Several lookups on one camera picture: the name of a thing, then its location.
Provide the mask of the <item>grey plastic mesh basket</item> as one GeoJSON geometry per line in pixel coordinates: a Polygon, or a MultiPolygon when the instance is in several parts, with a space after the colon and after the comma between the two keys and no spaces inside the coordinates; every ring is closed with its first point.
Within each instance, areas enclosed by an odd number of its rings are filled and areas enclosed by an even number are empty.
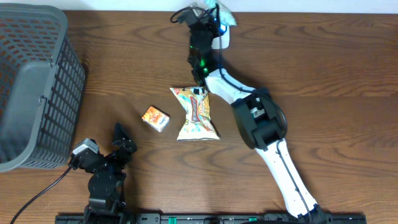
{"type": "Polygon", "coordinates": [[[66,163],[86,74],[56,7],[1,4],[1,170],[66,163]]]}

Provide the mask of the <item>white teal tissue pack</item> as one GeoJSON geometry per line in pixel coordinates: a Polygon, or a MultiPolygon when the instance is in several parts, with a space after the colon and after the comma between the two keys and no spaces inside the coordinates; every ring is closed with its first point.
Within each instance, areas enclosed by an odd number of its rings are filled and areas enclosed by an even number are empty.
{"type": "Polygon", "coordinates": [[[221,24],[225,26],[237,26],[232,12],[224,4],[220,3],[219,0],[204,0],[203,2],[208,9],[213,9],[216,5],[219,6],[221,24]]]}

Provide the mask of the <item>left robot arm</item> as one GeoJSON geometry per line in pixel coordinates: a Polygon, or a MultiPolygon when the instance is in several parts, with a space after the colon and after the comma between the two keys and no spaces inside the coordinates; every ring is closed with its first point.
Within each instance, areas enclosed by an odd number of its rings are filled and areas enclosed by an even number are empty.
{"type": "Polygon", "coordinates": [[[100,153],[93,139],[84,139],[71,154],[68,166],[82,169],[92,175],[88,182],[90,193],[85,207],[83,223],[131,223],[131,213],[126,210],[123,170],[137,151],[136,143],[121,124],[116,123],[112,145],[117,149],[107,156],[100,153]]]}

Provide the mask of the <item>yellow snack bag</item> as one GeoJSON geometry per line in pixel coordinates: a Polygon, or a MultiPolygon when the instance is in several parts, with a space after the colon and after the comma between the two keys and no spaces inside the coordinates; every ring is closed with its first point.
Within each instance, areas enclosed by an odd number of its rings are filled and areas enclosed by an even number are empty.
{"type": "Polygon", "coordinates": [[[185,110],[185,122],[178,134],[178,141],[219,140],[211,123],[208,92],[200,86],[170,88],[185,110]]]}

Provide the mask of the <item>small orange box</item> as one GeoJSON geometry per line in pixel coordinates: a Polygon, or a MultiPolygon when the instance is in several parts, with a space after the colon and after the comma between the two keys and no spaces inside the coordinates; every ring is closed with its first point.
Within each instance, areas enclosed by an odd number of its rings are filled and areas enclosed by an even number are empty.
{"type": "Polygon", "coordinates": [[[170,116],[150,106],[142,116],[142,120],[158,132],[162,132],[170,121],[170,116]]]}

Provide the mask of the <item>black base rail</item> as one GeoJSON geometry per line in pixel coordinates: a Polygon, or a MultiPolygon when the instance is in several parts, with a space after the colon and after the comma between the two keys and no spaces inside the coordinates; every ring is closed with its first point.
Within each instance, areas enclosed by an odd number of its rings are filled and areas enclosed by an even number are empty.
{"type": "MultiPolygon", "coordinates": [[[[306,223],[304,218],[294,218],[283,213],[265,215],[161,215],[139,213],[125,221],[127,224],[239,224],[239,223],[306,223]]],[[[366,224],[364,215],[326,214],[327,224],[366,224]]]]}

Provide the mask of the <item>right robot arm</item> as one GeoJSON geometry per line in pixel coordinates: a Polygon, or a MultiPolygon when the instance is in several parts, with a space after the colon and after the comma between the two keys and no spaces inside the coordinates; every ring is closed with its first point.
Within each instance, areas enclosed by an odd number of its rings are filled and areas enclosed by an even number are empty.
{"type": "Polygon", "coordinates": [[[227,102],[239,133],[269,168],[288,213],[302,223],[331,223],[307,190],[290,157],[285,136],[287,120],[266,89],[255,89],[234,79],[222,64],[223,56],[213,53],[214,40],[228,33],[222,24],[220,7],[188,6],[175,13],[178,23],[190,29],[188,62],[195,82],[227,102]]]}

